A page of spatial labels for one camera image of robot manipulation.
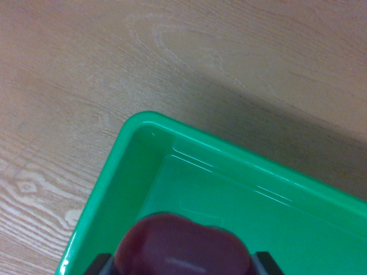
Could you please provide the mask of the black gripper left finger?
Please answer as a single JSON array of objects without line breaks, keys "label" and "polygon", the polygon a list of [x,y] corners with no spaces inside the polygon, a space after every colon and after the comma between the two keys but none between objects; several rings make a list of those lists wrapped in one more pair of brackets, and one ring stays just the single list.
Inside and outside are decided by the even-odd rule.
[{"label": "black gripper left finger", "polygon": [[113,275],[115,274],[114,257],[111,253],[98,254],[87,267],[83,275]]}]

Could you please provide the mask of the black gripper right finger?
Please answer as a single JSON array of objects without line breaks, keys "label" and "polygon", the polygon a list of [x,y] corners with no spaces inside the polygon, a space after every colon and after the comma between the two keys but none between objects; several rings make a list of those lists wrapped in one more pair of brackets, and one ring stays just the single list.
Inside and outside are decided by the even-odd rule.
[{"label": "black gripper right finger", "polygon": [[269,252],[256,252],[251,255],[251,260],[257,275],[284,275]]}]

